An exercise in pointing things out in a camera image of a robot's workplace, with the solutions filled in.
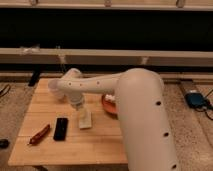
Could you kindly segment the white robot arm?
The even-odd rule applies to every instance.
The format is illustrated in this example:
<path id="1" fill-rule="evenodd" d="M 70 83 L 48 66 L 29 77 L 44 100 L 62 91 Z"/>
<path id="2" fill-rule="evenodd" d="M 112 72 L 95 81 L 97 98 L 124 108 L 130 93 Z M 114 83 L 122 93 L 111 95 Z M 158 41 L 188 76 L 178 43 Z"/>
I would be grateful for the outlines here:
<path id="1" fill-rule="evenodd" d="M 160 75 L 142 68 L 83 78 L 69 70 L 58 88 L 78 108 L 86 93 L 113 94 L 129 171 L 181 171 Z"/>

